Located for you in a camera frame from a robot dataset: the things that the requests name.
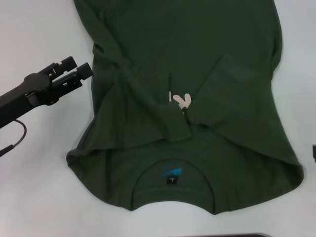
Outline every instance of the dark green shirt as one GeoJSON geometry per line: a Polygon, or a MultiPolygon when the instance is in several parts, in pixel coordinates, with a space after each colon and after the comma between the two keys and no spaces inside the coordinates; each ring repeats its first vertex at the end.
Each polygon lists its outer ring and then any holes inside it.
{"type": "Polygon", "coordinates": [[[95,196],[218,214],[302,182],[271,90],[282,51],[272,0],[75,3],[94,41],[95,118],[67,162],[95,196]]]}

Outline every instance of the white table surface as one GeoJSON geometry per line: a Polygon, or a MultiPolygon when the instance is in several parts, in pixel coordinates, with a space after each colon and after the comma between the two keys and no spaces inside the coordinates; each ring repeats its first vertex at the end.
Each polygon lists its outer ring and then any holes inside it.
{"type": "MultiPolygon", "coordinates": [[[[92,119],[91,79],[57,104],[20,119],[26,139],[0,158],[0,237],[168,237],[266,233],[316,236],[316,1],[276,0],[283,57],[273,80],[286,134],[305,168],[303,184],[264,204],[213,216],[180,202],[129,212],[89,193],[67,167],[92,119]]],[[[92,41],[71,0],[0,0],[0,94],[52,62],[73,56],[92,64],[92,41]]],[[[0,148],[16,142],[20,125],[0,130],[0,148]]]]}

